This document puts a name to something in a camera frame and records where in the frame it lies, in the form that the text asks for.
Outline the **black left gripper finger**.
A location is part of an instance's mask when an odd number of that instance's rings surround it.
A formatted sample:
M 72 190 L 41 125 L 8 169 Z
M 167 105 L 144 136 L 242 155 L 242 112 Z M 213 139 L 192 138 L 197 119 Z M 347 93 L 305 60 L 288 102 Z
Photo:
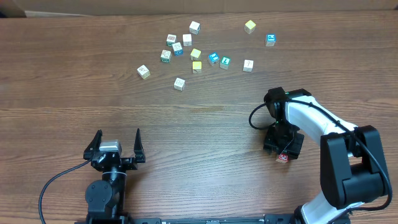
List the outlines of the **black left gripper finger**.
M 94 154 L 97 151 L 99 151 L 102 135 L 103 135 L 102 130 L 100 130 L 100 129 L 97 130 L 93 140 L 89 143 L 89 145 L 87 146 L 87 148 L 83 152 L 84 160 L 92 159 Z
M 140 129 L 137 129 L 136 138 L 134 141 L 134 153 L 135 153 L 135 161 L 136 163 L 145 163 L 146 156 L 144 153 L 144 148 L 141 141 L 141 133 Z

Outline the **red sided wood block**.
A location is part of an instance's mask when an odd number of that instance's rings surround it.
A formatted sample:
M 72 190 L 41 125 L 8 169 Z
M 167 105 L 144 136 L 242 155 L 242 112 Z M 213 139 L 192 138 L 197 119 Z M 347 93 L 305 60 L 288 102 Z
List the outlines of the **red sided wood block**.
M 277 156 L 276 161 L 280 163 L 287 163 L 289 161 L 289 157 L 288 155 L 281 153 Z

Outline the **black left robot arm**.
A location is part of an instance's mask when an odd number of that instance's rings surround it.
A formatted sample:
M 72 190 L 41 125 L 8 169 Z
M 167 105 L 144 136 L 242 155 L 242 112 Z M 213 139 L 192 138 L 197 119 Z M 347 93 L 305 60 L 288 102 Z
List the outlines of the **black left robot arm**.
M 102 173 L 101 179 L 92 182 L 85 192 L 86 222 L 133 223 L 130 214 L 124 211 L 126 172 L 138 169 L 146 161 L 140 131 L 136 132 L 132 157 L 122 157 L 120 141 L 102 141 L 102 135 L 101 130 L 97 131 L 83 153 L 83 158 Z

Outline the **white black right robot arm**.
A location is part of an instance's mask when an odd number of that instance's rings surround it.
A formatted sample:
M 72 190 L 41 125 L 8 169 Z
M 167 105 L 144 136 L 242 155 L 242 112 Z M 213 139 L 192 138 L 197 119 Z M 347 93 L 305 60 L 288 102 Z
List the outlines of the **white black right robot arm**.
M 270 89 L 264 104 L 275 123 L 267 129 L 264 149 L 279 162 L 297 159 L 305 135 L 320 146 L 321 192 L 293 214 L 267 215 L 275 223 L 349 223 L 353 211 L 385 209 L 392 200 L 379 132 L 346 122 L 317 103 L 304 89 Z

